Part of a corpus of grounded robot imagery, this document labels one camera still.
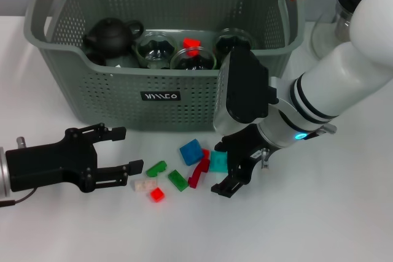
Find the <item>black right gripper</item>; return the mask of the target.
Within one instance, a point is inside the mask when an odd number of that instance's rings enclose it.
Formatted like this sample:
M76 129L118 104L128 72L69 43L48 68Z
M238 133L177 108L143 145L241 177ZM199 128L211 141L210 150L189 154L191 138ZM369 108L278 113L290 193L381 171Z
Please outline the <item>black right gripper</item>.
M250 124L237 133L224 136L214 146L217 152L227 152L228 176L211 187L220 196L231 198L243 185L251 181L257 160L251 155L261 150L265 141L256 124Z

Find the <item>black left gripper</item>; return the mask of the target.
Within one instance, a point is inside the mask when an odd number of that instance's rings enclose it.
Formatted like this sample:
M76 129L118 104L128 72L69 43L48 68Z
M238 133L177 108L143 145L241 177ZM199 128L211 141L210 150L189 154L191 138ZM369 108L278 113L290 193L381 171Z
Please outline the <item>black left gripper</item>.
M13 192L71 183L81 192L126 186L128 177L142 173L143 160L128 164L98 168L93 144L102 141L122 141L125 127L109 129L104 123L84 128L69 128L64 138L54 144L6 151Z

